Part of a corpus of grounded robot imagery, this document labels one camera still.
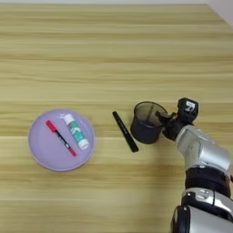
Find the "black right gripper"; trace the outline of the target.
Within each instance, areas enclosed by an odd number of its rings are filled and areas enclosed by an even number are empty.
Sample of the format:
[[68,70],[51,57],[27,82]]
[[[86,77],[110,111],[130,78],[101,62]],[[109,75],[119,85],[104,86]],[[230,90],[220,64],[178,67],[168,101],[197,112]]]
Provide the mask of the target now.
[[164,112],[156,112],[156,116],[161,123],[164,123],[163,134],[167,139],[175,141],[181,129],[189,125],[189,116],[186,113],[172,113],[168,115]]

